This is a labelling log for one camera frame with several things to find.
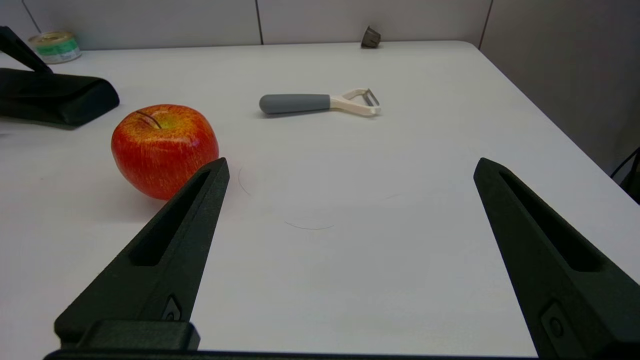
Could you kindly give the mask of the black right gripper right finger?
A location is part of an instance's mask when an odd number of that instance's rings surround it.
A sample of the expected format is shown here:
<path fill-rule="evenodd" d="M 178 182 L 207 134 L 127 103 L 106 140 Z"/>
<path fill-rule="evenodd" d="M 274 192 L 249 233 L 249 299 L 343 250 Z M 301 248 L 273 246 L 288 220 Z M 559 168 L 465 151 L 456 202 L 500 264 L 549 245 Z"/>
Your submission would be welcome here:
<path fill-rule="evenodd" d="M 637 360 L 638 283 L 502 164 L 473 180 L 539 358 Z"/>

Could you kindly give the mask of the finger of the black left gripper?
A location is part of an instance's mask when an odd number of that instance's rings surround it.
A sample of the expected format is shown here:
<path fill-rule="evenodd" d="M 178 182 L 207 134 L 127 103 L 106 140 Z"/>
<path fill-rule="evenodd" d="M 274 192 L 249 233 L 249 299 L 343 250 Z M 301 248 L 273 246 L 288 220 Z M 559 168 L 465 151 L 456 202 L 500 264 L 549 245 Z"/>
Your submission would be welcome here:
<path fill-rule="evenodd" d="M 0 50 L 37 73 L 52 74 L 52 69 L 8 26 L 0 27 Z"/>

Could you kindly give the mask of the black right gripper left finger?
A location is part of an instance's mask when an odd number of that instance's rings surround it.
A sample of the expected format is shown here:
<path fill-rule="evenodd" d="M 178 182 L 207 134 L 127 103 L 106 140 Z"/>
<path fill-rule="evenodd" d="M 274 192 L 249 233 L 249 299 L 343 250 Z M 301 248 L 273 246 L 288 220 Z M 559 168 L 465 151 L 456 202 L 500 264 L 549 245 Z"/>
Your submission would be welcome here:
<path fill-rule="evenodd" d="M 230 171 L 202 166 L 54 322 L 63 350 L 196 350 L 190 322 Z"/>

